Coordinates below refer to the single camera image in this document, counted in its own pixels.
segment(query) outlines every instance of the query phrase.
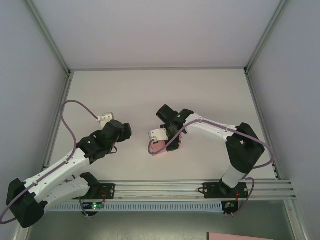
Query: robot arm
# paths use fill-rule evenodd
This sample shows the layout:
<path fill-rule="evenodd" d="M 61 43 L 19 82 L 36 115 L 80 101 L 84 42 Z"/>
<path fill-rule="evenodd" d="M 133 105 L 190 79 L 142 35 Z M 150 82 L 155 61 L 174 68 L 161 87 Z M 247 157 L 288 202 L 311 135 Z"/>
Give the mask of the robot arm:
<path fill-rule="evenodd" d="M 98 117 L 98 122 L 103 129 L 82 138 L 69 161 L 73 151 L 24 182 L 17 178 L 9 184 L 6 204 L 8 207 L 11 205 L 11 212 L 23 228 L 35 224 L 45 212 L 58 204 L 88 194 L 94 197 L 100 190 L 100 183 L 89 172 L 64 183 L 71 175 L 112 153 L 116 143 L 132 135 L 130 124 L 114 120 L 112 113 Z M 26 191 L 25 194 L 12 203 L 23 191 Z"/>
<path fill-rule="evenodd" d="M 220 180 L 220 191 L 225 194 L 234 189 L 251 172 L 265 151 L 261 144 L 233 133 L 240 132 L 258 139 L 252 128 L 246 123 L 241 123 L 239 126 L 222 124 L 203 118 L 187 109 L 178 113 L 167 105 L 164 105 L 156 115 L 164 124 L 160 126 L 161 129 L 149 133 L 152 142 L 150 144 L 151 154 L 158 153 L 161 149 L 163 151 L 160 153 L 177 150 L 180 147 L 181 136 L 177 138 L 175 136 L 179 132 L 206 136 L 226 144 L 231 164 Z"/>

